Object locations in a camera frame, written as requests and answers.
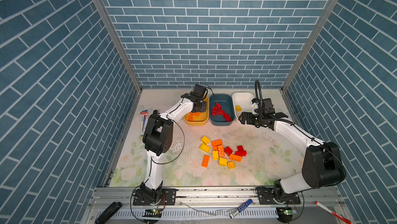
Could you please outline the red two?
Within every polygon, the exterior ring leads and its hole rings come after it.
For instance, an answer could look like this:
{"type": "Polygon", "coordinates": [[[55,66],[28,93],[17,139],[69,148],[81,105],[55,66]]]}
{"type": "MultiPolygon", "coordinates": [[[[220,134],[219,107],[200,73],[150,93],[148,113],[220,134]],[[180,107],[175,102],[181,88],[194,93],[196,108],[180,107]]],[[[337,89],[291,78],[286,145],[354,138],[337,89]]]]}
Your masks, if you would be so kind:
{"type": "Polygon", "coordinates": [[[216,108],[217,108],[218,110],[221,110],[222,106],[217,102],[217,103],[216,103],[216,108]]]}

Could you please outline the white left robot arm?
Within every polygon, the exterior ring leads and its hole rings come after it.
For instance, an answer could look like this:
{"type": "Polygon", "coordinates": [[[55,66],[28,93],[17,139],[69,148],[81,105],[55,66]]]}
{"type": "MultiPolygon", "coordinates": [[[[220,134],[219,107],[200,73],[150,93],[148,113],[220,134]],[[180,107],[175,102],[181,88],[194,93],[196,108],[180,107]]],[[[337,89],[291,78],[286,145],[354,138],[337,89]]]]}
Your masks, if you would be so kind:
{"type": "Polygon", "coordinates": [[[147,173],[144,181],[134,190],[133,205],[157,205],[166,203],[162,194],[162,168],[167,162],[162,157],[171,148],[174,125],[188,113],[195,113],[207,107],[205,99],[208,88],[196,84],[189,92],[163,113],[158,110],[149,116],[143,143],[147,154],[147,173]]]}

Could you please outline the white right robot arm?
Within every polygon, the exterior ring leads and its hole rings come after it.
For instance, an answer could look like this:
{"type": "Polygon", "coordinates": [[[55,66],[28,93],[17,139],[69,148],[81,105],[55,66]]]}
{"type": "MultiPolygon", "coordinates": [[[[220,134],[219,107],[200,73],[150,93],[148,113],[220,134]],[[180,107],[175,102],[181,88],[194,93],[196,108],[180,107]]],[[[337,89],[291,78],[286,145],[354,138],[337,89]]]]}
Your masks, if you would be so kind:
{"type": "Polygon", "coordinates": [[[300,191],[334,186],[345,180],[346,170],[337,144],[312,136],[286,114],[277,113],[269,98],[252,99],[251,108],[251,112],[242,112],[238,118],[243,125],[268,127],[287,138],[304,155],[300,172],[275,181],[271,195],[276,203],[284,204],[300,191]]]}

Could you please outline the yellow plastic bin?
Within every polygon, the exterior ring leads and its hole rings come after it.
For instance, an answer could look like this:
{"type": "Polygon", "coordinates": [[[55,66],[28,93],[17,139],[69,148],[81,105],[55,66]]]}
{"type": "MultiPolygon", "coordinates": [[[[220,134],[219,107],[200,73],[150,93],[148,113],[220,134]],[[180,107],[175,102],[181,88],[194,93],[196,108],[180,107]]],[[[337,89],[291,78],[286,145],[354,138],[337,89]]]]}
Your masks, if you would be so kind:
{"type": "Polygon", "coordinates": [[[193,121],[188,121],[188,116],[191,115],[190,113],[186,114],[184,116],[184,121],[186,122],[187,125],[190,126],[203,126],[207,123],[209,119],[209,98],[206,97],[203,103],[203,106],[199,112],[202,114],[200,116],[193,116],[193,121]]]}

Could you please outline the white plastic bin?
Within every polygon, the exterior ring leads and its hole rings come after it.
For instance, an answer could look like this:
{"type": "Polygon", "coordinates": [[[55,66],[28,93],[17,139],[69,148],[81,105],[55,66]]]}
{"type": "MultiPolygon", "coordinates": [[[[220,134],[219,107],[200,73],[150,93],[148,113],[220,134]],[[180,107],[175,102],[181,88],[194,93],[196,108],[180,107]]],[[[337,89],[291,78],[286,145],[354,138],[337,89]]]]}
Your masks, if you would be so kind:
{"type": "Polygon", "coordinates": [[[258,104],[253,102],[254,98],[255,96],[249,92],[237,92],[232,95],[233,108],[237,118],[239,118],[243,112],[255,114],[254,110],[258,108],[258,104]],[[242,108],[239,112],[236,111],[237,105],[242,108]]]}

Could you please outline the teal plastic bin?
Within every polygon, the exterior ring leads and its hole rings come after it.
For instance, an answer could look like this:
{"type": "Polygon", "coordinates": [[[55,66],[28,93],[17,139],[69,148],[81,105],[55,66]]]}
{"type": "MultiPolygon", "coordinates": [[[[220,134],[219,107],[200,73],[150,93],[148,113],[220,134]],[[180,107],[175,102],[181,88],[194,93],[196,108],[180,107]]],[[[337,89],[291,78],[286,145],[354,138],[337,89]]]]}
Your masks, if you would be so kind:
{"type": "Polygon", "coordinates": [[[232,97],[215,94],[209,98],[210,121],[214,126],[229,126],[235,118],[232,97]]]}

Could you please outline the red brick cluster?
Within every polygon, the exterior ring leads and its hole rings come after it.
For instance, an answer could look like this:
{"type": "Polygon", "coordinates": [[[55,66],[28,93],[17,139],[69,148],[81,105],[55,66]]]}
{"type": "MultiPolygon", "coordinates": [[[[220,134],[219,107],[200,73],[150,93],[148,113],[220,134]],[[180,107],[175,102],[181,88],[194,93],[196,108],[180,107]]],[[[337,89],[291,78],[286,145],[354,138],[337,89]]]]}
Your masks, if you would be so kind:
{"type": "Polygon", "coordinates": [[[242,145],[237,146],[237,150],[234,152],[230,147],[224,148],[224,152],[228,155],[231,156],[232,154],[240,156],[240,157],[245,157],[247,155],[247,151],[244,150],[244,147],[242,145]]]}

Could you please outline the yellow curved brick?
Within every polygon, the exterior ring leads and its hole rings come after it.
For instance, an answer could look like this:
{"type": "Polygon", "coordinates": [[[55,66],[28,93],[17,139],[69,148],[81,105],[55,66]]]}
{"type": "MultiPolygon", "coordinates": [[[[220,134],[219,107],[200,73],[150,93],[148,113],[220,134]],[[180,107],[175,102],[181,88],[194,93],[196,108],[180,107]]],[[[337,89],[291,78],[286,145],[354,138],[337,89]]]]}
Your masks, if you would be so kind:
{"type": "Polygon", "coordinates": [[[202,144],[200,145],[199,149],[202,150],[202,151],[204,151],[205,153],[209,153],[210,150],[211,150],[210,146],[208,146],[208,145],[206,145],[206,144],[204,144],[204,143],[202,143],[202,144]]]}

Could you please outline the orange two by four brick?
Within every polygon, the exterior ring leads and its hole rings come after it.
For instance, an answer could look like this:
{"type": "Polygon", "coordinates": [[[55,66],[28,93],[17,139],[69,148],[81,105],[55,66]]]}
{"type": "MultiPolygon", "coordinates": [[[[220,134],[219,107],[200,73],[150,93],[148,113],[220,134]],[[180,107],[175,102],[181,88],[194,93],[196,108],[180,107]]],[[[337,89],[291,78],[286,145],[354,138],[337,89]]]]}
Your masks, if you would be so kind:
{"type": "Polygon", "coordinates": [[[217,148],[218,148],[219,157],[225,157],[224,146],[223,145],[218,145],[217,148]]]}

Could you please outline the marker pen package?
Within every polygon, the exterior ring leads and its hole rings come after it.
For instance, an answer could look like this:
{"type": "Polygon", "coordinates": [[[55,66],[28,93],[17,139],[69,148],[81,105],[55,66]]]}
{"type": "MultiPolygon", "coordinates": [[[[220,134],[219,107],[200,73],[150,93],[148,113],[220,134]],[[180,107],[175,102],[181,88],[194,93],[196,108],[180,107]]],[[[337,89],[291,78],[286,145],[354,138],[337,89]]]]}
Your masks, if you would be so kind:
{"type": "Polygon", "coordinates": [[[148,110],[144,110],[140,112],[140,121],[141,121],[141,136],[144,136],[148,123],[148,110]]]}

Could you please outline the orange brick lying apart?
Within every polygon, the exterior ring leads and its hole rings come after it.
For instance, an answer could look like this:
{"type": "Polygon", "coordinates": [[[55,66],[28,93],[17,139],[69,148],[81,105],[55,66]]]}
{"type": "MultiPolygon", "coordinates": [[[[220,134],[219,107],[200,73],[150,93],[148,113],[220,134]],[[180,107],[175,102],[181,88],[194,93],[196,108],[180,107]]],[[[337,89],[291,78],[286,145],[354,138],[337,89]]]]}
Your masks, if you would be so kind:
{"type": "Polygon", "coordinates": [[[208,155],[204,155],[201,166],[204,168],[208,168],[210,157],[208,155]]]}

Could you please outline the blue marker pen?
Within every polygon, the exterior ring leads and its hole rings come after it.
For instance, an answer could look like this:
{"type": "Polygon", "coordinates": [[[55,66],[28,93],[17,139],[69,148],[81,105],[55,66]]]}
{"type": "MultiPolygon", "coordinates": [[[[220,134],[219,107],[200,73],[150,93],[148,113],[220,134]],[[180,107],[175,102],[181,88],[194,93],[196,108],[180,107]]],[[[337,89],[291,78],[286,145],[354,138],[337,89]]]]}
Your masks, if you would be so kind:
{"type": "Polygon", "coordinates": [[[231,211],[229,213],[230,219],[234,219],[237,217],[241,212],[243,212],[249,205],[253,203],[252,199],[248,199],[244,203],[242,203],[240,206],[238,206],[235,210],[231,211]]]}

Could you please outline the red white marker pen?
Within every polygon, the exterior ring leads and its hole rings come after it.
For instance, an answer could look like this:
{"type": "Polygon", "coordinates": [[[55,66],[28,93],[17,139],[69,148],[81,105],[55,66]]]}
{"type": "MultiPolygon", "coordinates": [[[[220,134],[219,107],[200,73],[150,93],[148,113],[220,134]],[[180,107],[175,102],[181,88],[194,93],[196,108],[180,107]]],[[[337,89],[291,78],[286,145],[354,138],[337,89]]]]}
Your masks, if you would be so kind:
{"type": "Polygon", "coordinates": [[[336,213],[335,211],[331,210],[330,208],[324,206],[323,204],[319,203],[318,201],[315,201],[315,204],[320,207],[321,209],[325,210],[326,212],[332,214],[333,216],[335,216],[336,218],[338,218],[339,220],[341,220],[342,222],[346,223],[346,224],[351,224],[352,222],[348,219],[346,219],[345,217],[339,215],[338,213],[336,213]]]}

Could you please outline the black stapler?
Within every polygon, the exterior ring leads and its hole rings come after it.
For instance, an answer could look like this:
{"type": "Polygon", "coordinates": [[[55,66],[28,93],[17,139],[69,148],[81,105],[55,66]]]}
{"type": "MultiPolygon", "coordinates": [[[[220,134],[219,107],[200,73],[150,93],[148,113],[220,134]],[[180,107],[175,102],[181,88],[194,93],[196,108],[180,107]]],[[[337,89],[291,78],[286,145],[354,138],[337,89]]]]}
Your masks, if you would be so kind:
{"type": "Polygon", "coordinates": [[[95,220],[95,224],[105,224],[107,221],[110,220],[111,217],[113,217],[121,208],[122,208],[122,203],[121,202],[113,202],[111,203],[105,211],[97,217],[95,220]]]}

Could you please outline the aluminium front rail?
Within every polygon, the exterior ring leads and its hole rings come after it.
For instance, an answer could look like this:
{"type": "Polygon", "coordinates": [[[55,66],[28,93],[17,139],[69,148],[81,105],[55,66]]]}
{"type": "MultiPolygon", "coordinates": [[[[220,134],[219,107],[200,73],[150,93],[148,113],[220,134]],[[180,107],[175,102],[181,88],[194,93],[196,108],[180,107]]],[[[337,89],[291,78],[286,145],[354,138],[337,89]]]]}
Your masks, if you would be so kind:
{"type": "Polygon", "coordinates": [[[97,217],[113,202],[121,202],[123,206],[106,224],[250,223],[257,219],[276,224],[343,223],[318,207],[315,201],[351,222],[354,221],[335,187],[297,193],[297,197],[284,204],[278,204],[273,200],[268,186],[166,187],[163,193],[166,196],[165,204],[133,205],[132,188],[96,188],[82,223],[94,224],[97,217]],[[252,199],[253,203],[237,217],[230,219],[229,213],[248,199],[252,199]]]}

